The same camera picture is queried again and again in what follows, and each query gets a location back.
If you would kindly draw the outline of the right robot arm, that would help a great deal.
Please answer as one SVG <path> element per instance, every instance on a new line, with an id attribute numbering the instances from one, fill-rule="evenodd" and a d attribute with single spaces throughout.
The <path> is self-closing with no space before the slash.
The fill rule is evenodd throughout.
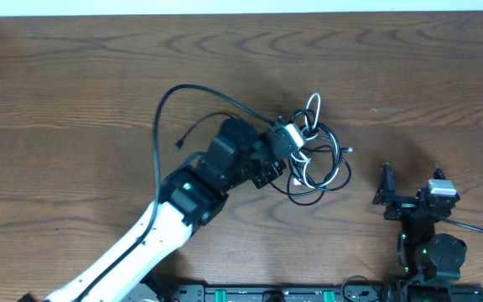
<path id="1" fill-rule="evenodd" d="M 460 200 L 452 181 L 437 167 L 432 179 L 414 196 L 397 193 L 392 166 L 385 163 L 372 200 L 385 206 L 383 217 L 401 223 L 397 237 L 397 260 L 406 276 L 385 284 L 382 301 L 451 301 L 452 283 L 460 279 L 467 246 L 435 224 L 450 216 Z"/>

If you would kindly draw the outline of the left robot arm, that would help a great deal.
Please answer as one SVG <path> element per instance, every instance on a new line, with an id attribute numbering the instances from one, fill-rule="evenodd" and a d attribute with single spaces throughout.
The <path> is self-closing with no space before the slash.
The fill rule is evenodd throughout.
<path id="1" fill-rule="evenodd" d="M 85 272 L 47 296 L 48 301 L 121 301 L 174 250 L 223 208 L 232 188 L 257 188 L 280 177 L 284 158 L 306 143 L 299 127 L 282 120 L 258 133 L 248 122 L 226 119 L 204 153 L 169 174 L 135 225 Z"/>

